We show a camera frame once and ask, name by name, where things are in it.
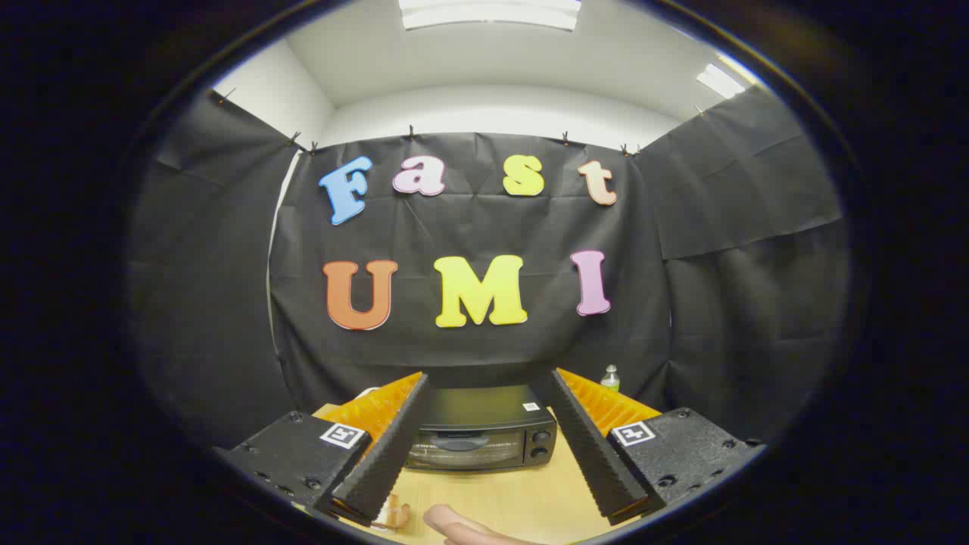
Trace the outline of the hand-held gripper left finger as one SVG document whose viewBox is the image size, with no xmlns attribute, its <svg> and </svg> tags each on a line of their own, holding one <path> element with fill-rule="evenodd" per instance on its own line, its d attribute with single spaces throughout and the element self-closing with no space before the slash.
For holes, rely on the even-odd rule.
<svg viewBox="0 0 969 545">
<path fill-rule="evenodd" d="M 263 492 L 312 516 L 372 525 L 397 483 L 431 393 L 427 375 L 413 373 L 324 417 L 288 412 L 215 453 Z"/>
</svg>

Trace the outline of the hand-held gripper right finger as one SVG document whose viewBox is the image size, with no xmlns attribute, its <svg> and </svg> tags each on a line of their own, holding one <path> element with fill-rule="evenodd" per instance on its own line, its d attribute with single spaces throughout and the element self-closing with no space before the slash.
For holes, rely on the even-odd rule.
<svg viewBox="0 0 969 545">
<path fill-rule="evenodd" d="M 613 525 L 692 500 L 765 449 L 692 408 L 659 412 L 564 369 L 547 373 L 547 404 Z"/>
</svg>

